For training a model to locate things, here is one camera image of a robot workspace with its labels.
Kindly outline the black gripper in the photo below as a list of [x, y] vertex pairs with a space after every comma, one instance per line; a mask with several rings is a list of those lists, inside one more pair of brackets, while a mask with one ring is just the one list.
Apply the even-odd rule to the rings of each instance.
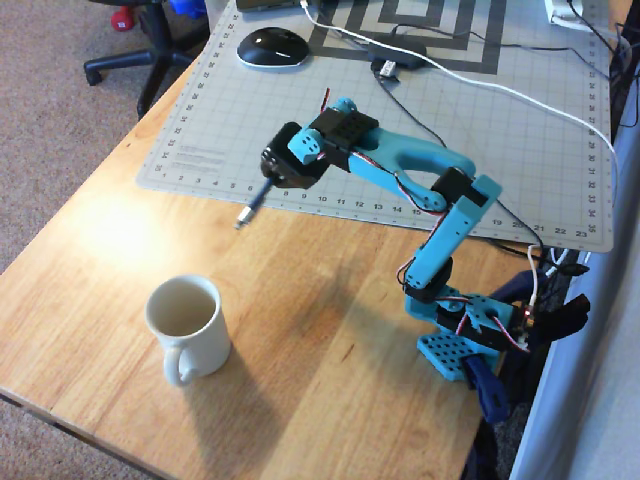
[[276, 188], [309, 189], [328, 169], [326, 160], [305, 165], [290, 151], [288, 143], [300, 130], [296, 122], [287, 122], [261, 153], [261, 172]]

